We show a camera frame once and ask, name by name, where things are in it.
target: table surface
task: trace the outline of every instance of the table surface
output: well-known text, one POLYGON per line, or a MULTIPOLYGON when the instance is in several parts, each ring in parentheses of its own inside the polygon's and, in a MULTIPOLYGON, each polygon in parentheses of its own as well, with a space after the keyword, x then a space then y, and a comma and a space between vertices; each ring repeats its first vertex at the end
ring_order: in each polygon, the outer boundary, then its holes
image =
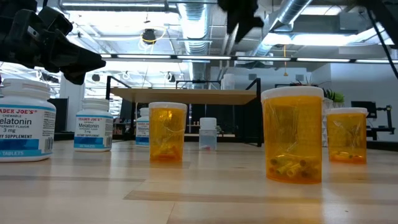
POLYGON ((253 90, 112 88, 111 93, 136 103, 175 102, 206 105, 245 105, 257 96, 253 90))
POLYGON ((323 183, 266 179, 264 150, 185 144, 182 164, 151 164, 149 149, 73 152, 0 164, 2 224, 398 223, 398 153, 368 151, 368 165, 330 164, 323 183))

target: amber plastic container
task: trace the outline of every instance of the amber plastic container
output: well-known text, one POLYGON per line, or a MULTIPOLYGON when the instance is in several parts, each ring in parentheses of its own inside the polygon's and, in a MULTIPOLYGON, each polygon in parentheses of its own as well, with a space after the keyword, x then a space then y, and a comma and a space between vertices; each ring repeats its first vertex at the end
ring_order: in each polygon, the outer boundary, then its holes
POLYGON ((326 111, 329 161, 366 163, 366 108, 326 111))
POLYGON ((292 86, 264 91, 267 177, 294 184, 322 181, 323 90, 292 86))
POLYGON ((182 162, 186 118, 185 104, 149 104, 151 162, 182 162))

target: small white bottle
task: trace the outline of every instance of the small white bottle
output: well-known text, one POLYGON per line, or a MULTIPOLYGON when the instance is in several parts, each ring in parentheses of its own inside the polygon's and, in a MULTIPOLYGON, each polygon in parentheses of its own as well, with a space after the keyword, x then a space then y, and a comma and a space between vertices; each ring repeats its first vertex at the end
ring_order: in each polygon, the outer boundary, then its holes
POLYGON ((47 159, 52 154, 55 106, 50 86, 26 79, 7 78, 0 99, 0 162, 47 159))
POLYGON ((217 119, 200 118, 199 149, 217 150, 217 119))
POLYGON ((104 152, 112 148, 113 116, 109 101, 85 98, 76 114, 75 151, 104 152))
POLYGON ((141 108, 137 119, 136 145, 149 147, 149 108, 141 108))

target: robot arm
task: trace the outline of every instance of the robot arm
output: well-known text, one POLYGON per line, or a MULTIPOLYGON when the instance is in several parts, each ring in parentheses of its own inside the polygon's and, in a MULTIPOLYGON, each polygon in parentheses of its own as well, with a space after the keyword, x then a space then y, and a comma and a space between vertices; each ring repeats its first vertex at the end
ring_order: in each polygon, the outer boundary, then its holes
POLYGON ((37 15, 36 7, 33 0, 0 3, 0 61, 61 71, 77 85, 86 72, 106 65, 101 55, 68 41, 73 26, 62 13, 45 6, 37 15))

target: bottle label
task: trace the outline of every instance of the bottle label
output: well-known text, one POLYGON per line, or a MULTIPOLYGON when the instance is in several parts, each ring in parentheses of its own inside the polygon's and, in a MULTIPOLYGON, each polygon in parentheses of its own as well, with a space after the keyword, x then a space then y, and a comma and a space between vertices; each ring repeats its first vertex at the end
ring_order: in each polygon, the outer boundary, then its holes
POLYGON ((76 115, 74 147, 109 149, 112 147, 112 130, 112 116, 76 115))
POLYGON ((0 104, 0 158, 52 153, 55 109, 0 104))
POLYGON ((149 146, 149 121, 137 121, 136 144, 149 146))

